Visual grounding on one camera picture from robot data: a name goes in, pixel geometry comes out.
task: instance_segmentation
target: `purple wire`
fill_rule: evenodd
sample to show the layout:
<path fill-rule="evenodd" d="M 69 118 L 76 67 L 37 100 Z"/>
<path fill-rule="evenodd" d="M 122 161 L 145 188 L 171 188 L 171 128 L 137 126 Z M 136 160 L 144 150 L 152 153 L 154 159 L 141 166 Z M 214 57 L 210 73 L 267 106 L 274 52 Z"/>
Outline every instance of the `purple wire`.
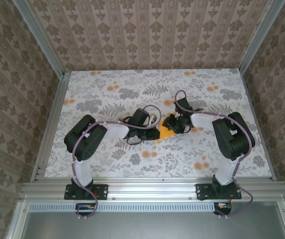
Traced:
<path fill-rule="evenodd" d="M 248 195 L 250 195 L 251 200 L 250 200 L 244 207 L 242 207 L 240 210 L 238 210 L 238 211 L 236 211 L 236 212 L 234 212 L 234 213 L 231 213 L 231 214 L 229 214 L 229 215 L 225 215 L 224 213 L 220 212 L 219 210 L 216 210 L 217 212 L 219 212 L 220 214 L 224 215 L 225 217 L 231 217 L 231 216 L 234 216 L 234 215 L 236 215 L 236 214 L 239 214 L 241 211 L 243 211 L 243 210 L 245 210 L 247 207 L 249 207 L 249 206 L 251 205 L 252 201 L 253 201 L 253 195 L 252 195 L 250 192 L 248 192 L 247 190 L 245 190 L 244 188 L 242 188 L 242 187 L 237 183 L 237 181 L 236 181 L 236 179 L 235 179 L 235 175 L 236 175 L 236 172 L 237 172 L 237 170 L 238 170 L 238 168 L 239 168 L 239 166 L 240 166 L 241 161 L 243 161 L 243 159 L 246 158 L 246 157 L 251 153 L 251 151 L 252 151 L 252 147 L 253 147 L 252 141 L 251 141 L 251 139 L 250 139 L 248 133 L 246 132 L 246 130 L 239 124 L 239 122 L 237 122 L 236 120 L 232 119 L 232 118 L 229 117 L 229 116 L 226 116 L 226 115 L 223 115 L 223 114 L 205 112 L 205 111 L 190 111 L 190 110 L 187 110 L 187 109 L 183 108 L 182 106 L 180 106 L 179 103 L 178 103 L 178 100 L 177 100 L 177 96 L 178 96 L 178 94 L 179 94 L 180 92 L 183 92 L 183 93 L 184 93 L 185 98 L 187 97 L 187 94 L 186 94 L 186 92 L 185 92 L 184 90 L 179 90 L 179 91 L 176 93 L 175 97 L 174 97 L 176 105 L 177 105 L 178 107 L 180 107 L 182 110 L 184 110 L 184 111 L 186 111 L 186 112 L 190 112 L 190 113 L 197 113 L 197 114 L 204 114 L 204 115 L 209 115 L 209 116 L 224 117 L 224 118 L 230 120 L 231 122 L 233 122 L 234 124 L 236 124 L 236 125 L 242 130 L 242 132 L 245 134 L 245 136 L 246 136 L 246 138 L 247 138 L 247 140 L 248 140 L 248 145 L 249 145 L 248 152 L 247 152 L 243 157 L 241 157 L 241 158 L 237 161 L 236 167 L 235 167 L 234 172 L 233 172 L 233 175 L 232 175 L 232 180 L 233 180 L 233 182 L 235 183 L 235 185 L 236 185 L 237 187 L 239 187 L 239 188 L 240 188 L 241 190 L 243 190 L 245 193 L 247 193 Z"/>
<path fill-rule="evenodd" d="M 98 199 L 97 197 L 93 194 L 93 192 L 89 189 L 87 189 L 86 187 L 84 187 L 80 181 L 78 180 L 77 176 L 76 176 L 76 170 L 75 170 L 75 161 L 76 161 L 76 157 L 75 157 L 75 153 L 76 153 L 76 149 L 80 143 L 80 141 L 84 138 L 84 136 L 96 125 L 98 124 L 103 124 L 103 123 L 107 123 L 107 124 L 120 124 L 120 125 L 124 125 L 124 126 L 128 126 L 128 127 L 132 127 L 132 128 L 138 128 L 138 129 L 149 129 L 149 128 L 153 128 L 155 126 L 157 126 L 160 122 L 161 122 L 161 110 L 157 107 L 157 106 L 154 106 L 154 105 L 147 105 L 145 106 L 143 109 L 147 108 L 147 107 L 154 107 L 156 108 L 158 111 L 159 111 L 159 114 L 160 114 L 160 117 L 159 117 L 159 120 L 154 123 L 153 125 L 151 125 L 150 127 L 140 127 L 140 126 L 134 126 L 134 125 L 130 125 L 130 124 L 127 124 L 127 123 L 123 123 L 123 122 L 120 122 L 120 121 L 97 121 L 93 124 L 91 124 L 84 132 L 83 134 L 79 137 L 79 139 L 77 140 L 77 142 L 75 143 L 75 146 L 73 148 L 73 153 L 72 153 L 72 157 L 73 157 L 73 163 L 72 163 L 72 170 L 73 170 L 73 174 L 74 174 L 74 179 L 76 181 L 76 183 L 78 184 L 78 186 L 80 186 L 82 189 L 84 189 L 85 191 L 89 192 L 90 195 L 92 195 L 92 197 L 94 198 L 95 200 L 95 208 L 93 209 L 93 211 L 86 217 L 91 217 L 94 212 L 97 210 L 98 208 Z M 77 208 L 77 215 L 80 217 L 81 215 L 79 215 L 79 208 L 81 208 L 82 205 L 79 205 L 79 207 Z"/>

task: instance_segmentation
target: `purple cable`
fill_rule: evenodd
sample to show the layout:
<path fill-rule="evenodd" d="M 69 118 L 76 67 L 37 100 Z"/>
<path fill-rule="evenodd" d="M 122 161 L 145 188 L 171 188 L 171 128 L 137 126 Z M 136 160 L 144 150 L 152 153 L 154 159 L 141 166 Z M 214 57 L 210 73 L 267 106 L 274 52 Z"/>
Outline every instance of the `purple cable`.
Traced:
<path fill-rule="evenodd" d="M 153 125 L 151 125 L 150 127 L 140 127 L 140 126 L 134 126 L 134 125 L 130 125 L 130 124 L 127 124 L 127 123 L 123 123 L 123 122 L 120 122 L 120 121 L 97 121 L 93 124 L 91 124 L 84 132 L 83 134 L 79 137 L 79 139 L 77 140 L 77 142 L 75 143 L 75 146 L 73 148 L 73 153 L 72 153 L 72 157 L 73 157 L 73 163 L 72 163 L 72 170 L 73 170 L 73 174 L 74 174 L 74 179 L 76 181 L 76 183 L 78 184 L 78 186 L 80 186 L 82 189 L 84 189 L 85 191 L 89 192 L 90 195 L 92 195 L 92 197 L 94 198 L 95 200 L 95 208 L 93 209 L 93 211 L 88 215 L 88 216 L 85 216 L 86 218 L 87 217 L 91 217 L 94 212 L 97 210 L 98 208 L 98 200 L 97 200 L 97 197 L 93 194 L 92 191 L 90 191 L 89 189 L 87 189 L 86 187 L 84 187 L 80 181 L 78 180 L 77 176 L 76 176 L 76 171 L 75 171 L 75 161 L 76 161 L 76 157 L 75 157 L 75 153 L 76 153 L 76 149 L 80 143 L 80 141 L 84 138 L 84 136 L 96 125 L 98 124 L 102 124 L 102 123 L 107 123 L 107 124 L 120 124 L 120 125 L 124 125 L 124 126 L 128 126 L 128 127 L 131 127 L 131 128 L 139 128 L 139 129 L 149 129 L 149 128 L 153 128 L 155 126 L 157 126 L 160 121 L 161 121 L 161 110 L 157 107 L 157 106 L 154 106 L 154 105 L 147 105 L 145 106 L 143 109 L 147 108 L 147 107 L 154 107 L 156 108 L 158 111 L 159 111 L 159 114 L 160 114 L 160 117 L 159 117 L 159 120 L 154 123 Z M 77 215 L 79 215 L 79 208 L 83 207 L 85 205 L 79 205 L 78 208 L 77 208 Z"/>
<path fill-rule="evenodd" d="M 231 122 L 233 122 L 234 124 L 236 124 L 236 125 L 242 130 L 242 132 L 245 134 L 245 136 L 246 136 L 246 138 L 247 138 L 247 140 L 248 140 L 248 145 L 249 145 L 248 152 L 247 152 L 243 157 L 241 157 L 241 158 L 238 160 L 238 162 L 237 162 L 237 164 L 236 164 L 236 167 L 235 167 L 235 169 L 234 169 L 233 175 L 232 175 L 232 180 L 233 180 L 233 182 L 235 183 L 235 185 L 236 185 L 237 187 L 239 187 L 239 188 L 240 188 L 241 190 L 243 190 L 245 193 L 247 193 L 248 195 L 250 195 L 251 200 L 250 200 L 244 207 L 242 207 L 240 210 L 238 210 L 238 211 L 236 211 L 236 212 L 234 212 L 234 213 L 231 213 L 231 214 L 229 214 L 229 215 L 225 215 L 224 213 L 220 212 L 219 210 L 216 210 L 217 212 L 219 212 L 220 214 L 224 215 L 225 217 L 231 217 L 231 216 L 234 216 L 234 215 L 236 215 L 236 214 L 239 214 L 241 211 L 243 211 L 243 210 L 245 210 L 247 207 L 249 207 L 249 206 L 251 205 L 252 201 L 253 201 L 253 195 L 252 195 L 250 192 L 248 192 L 247 190 L 245 190 L 244 188 L 242 188 L 242 187 L 237 183 L 237 181 L 236 181 L 236 179 L 235 179 L 235 175 L 236 175 L 236 172 L 237 172 L 237 170 L 238 170 L 238 168 L 239 168 L 239 166 L 240 166 L 241 161 L 243 161 L 243 159 L 246 158 L 246 157 L 251 153 L 251 151 L 252 151 L 252 147 L 253 147 L 252 141 L 251 141 L 251 139 L 250 139 L 248 133 L 246 132 L 246 130 L 245 130 L 237 121 L 235 121 L 234 119 L 232 119 L 232 118 L 229 117 L 229 116 L 226 116 L 226 115 L 223 115 L 223 114 L 205 112 L 205 111 L 190 111 L 190 110 L 187 110 L 187 109 L 183 108 L 182 106 L 180 106 L 179 103 L 178 103 L 178 100 L 177 100 L 177 96 L 178 96 L 178 94 L 179 94 L 180 92 L 183 92 L 183 93 L 184 93 L 185 98 L 187 97 L 187 94 L 186 94 L 186 92 L 185 92 L 184 90 L 179 90 L 179 91 L 176 93 L 175 97 L 174 97 L 176 105 L 177 105 L 178 107 L 180 107 L 182 110 L 184 110 L 184 111 L 186 111 L 186 112 L 190 112 L 190 113 L 198 113 L 198 114 L 204 114 L 204 115 L 209 115 L 209 116 L 224 117 L 224 118 L 230 120 Z"/>

